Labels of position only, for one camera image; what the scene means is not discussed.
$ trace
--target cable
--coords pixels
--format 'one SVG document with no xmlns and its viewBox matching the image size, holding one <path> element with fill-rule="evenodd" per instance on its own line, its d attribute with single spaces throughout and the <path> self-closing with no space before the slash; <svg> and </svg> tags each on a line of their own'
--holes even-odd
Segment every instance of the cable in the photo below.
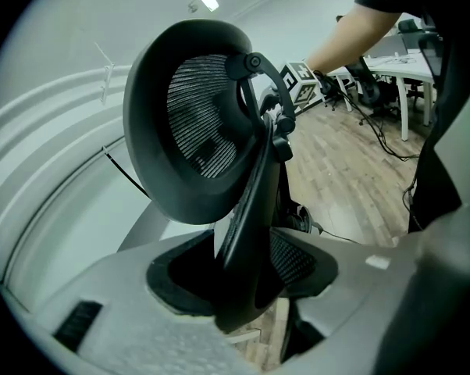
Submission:
<svg viewBox="0 0 470 375">
<path fill-rule="evenodd" d="M 410 214 L 410 216 L 412 217 L 412 219 L 414 220 L 415 222 L 415 225 L 418 226 L 418 228 L 420 230 L 422 230 L 422 227 L 421 227 L 421 224 L 417 221 L 417 218 L 415 218 L 415 214 L 414 212 L 410 209 L 410 207 L 412 206 L 412 189 L 414 188 L 415 186 L 415 181 L 417 180 L 417 170 L 415 170 L 415 173 L 414 173 L 414 177 L 412 178 L 412 182 L 410 183 L 410 186 L 407 187 L 405 190 L 404 190 L 404 193 L 402 194 L 401 196 L 401 201 L 404 203 L 404 206 L 405 208 L 407 209 L 408 213 Z M 405 201 L 405 195 L 408 194 L 408 205 L 407 205 L 407 202 Z"/>
<path fill-rule="evenodd" d="M 147 192 L 132 178 L 130 177 L 125 170 L 121 168 L 119 164 L 112 158 L 112 156 L 109 154 L 109 151 L 105 146 L 101 148 L 105 155 L 109 158 L 110 161 L 112 161 L 112 164 L 117 167 L 117 169 L 134 185 L 136 186 L 141 193 L 143 193 L 145 196 L 148 197 Z"/>
<path fill-rule="evenodd" d="M 328 77 L 325 77 L 323 76 L 323 74 L 319 73 L 319 72 L 315 72 L 319 75 L 320 79 L 321 80 L 324 80 L 325 82 L 327 82 L 328 84 L 330 84 L 333 88 L 336 88 L 336 91 L 342 95 L 350 104 L 353 108 L 355 108 L 357 111 L 359 111 L 361 113 L 361 115 L 363 116 L 363 119 L 369 124 L 369 126 L 372 128 L 372 131 L 374 132 L 374 135 L 376 136 L 377 140 L 379 141 L 379 144 L 381 145 L 381 147 L 383 148 L 383 150 L 389 154 L 389 155 L 392 155 L 393 157 L 396 157 L 397 159 L 399 159 L 400 161 L 408 161 L 409 159 L 417 159 L 419 157 L 418 154 L 414 154 L 414 155 L 399 155 L 397 154 L 390 146 L 388 146 L 388 144 L 386 143 L 386 136 L 384 135 L 384 132 L 383 132 L 383 129 L 382 129 L 382 125 L 383 125 L 383 122 L 381 124 L 381 127 L 379 126 L 379 124 L 377 124 L 376 122 L 373 122 L 371 118 L 369 118 L 369 116 L 367 116 L 358 106 L 355 102 L 353 102 L 353 100 L 351 100 L 350 96 L 348 96 L 346 93 L 344 93 L 340 87 L 338 87 L 337 85 L 335 85 L 331 79 L 329 79 Z"/>
<path fill-rule="evenodd" d="M 322 228 L 322 232 L 329 234 L 330 236 L 334 236 L 335 238 L 343 239 L 344 241 L 350 241 L 351 243 L 356 243 L 357 245 L 361 245 L 359 241 L 354 241 L 353 239 L 348 239 L 347 237 L 337 236 L 336 234 L 331 234 L 329 231 Z"/>
</svg>

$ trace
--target chair backrest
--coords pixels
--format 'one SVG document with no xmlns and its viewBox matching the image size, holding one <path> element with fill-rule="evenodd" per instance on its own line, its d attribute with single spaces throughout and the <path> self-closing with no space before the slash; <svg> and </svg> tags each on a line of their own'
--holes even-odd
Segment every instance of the chair backrest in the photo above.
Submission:
<svg viewBox="0 0 470 375">
<path fill-rule="evenodd" d="M 417 28 L 414 20 L 405 20 L 398 23 L 398 30 L 401 34 L 408 34 L 411 32 L 417 32 L 419 28 Z"/>
<path fill-rule="evenodd" d="M 360 83 L 363 91 L 362 101 L 369 105 L 376 104 L 381 97 L 381 92 L 363 57 L 359 57 L 356 61 L 346 65 L 346 69 Z"/>
<path fill-rule="evenodd" d="M 410 32 L 406 34 L 402 34 L 401 37 L 404 40 L 405 43 L 405 48 L 408 49 L 413 49 L 413 48 L 419 48 L 419 39 L 421 36 L 425 34 L 425 31 L 423 30 L 418 30 L 417 32 Z"/>
<path fill-rule="evenodd" d="M 438 89 L 443 65 L 443 39 L 438 34 L 430 32 L 419 38 L 418 45 Z"/>
</svg>

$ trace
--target person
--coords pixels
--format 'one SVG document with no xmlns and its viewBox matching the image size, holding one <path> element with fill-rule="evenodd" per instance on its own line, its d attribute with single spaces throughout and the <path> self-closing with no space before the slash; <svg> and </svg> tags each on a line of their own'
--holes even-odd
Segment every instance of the person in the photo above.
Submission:
<svg viewBox="0 0 470 375">
<path fill-rule="evenodd" d="M 436 86 L 436 122 L 422 147 L 415 178 L 408 232 L 426 228 L 435 218 L 457 209 L 461 200 L 434 150 L 470 95 L 470 0 L 354 0 L 329 39 L 306 63 L 328 73 L 355 61 L 378 42 L 402 13 L 434 24 L 443 39 L 442 76 Z"/>
</svg>

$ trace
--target desk leg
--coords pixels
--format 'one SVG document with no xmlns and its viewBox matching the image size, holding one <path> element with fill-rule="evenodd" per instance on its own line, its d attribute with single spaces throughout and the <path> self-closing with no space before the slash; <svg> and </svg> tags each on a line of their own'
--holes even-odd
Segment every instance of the desk leg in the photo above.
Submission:
<svg viewBox="0 0 470 375">
<path fill-rule="evenodd" d="M 344 87 L 343 80 L 341 78 L 339 78 L 338 76 L 336 76 L 336 79 L 337 79 L 337 83 L 339 84 L 339 87 L 341 88 L 341 91 L 343 91 L 343 93 L 346 95 L 347 92 L 346 92 L 346 88 Z M 344 102 L 346 103 L 346 108 L 347 108 L 348 112 L 351 113 L 351 104 L 350 104 L 350 102 L 347 99 L 344 99 Z"/>
<path fill-rule="evenodd" d="M 408 139 L 408 105 L 407 105 L 407 92 L 405 91 L 404 78 L 397 77 L 398 94 L 400 95 L 400 110 L 401 110 L 401 140 Z"/>
<path fill-rule="evenodd" d="M 429 125 L 429 116 L 431 114 L 431 106 L 433 105 L 433 90 L 430 82 L 424 82 L 424 126 Z"/>
</svg>

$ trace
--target white railing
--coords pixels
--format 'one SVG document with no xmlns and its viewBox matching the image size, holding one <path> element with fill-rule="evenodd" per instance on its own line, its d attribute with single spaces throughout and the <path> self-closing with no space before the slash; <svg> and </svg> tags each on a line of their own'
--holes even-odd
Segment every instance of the white railing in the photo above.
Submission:
<svg viewBox="0 0 470 375">
<path fill-rule="evenodd" d="M 103 145 L 123 136 L 129 69 L 116 66 L 109 84 L 104 68 L 70 75 L 0 109 L 0 280 L 43 202 Z"/>
</svg>

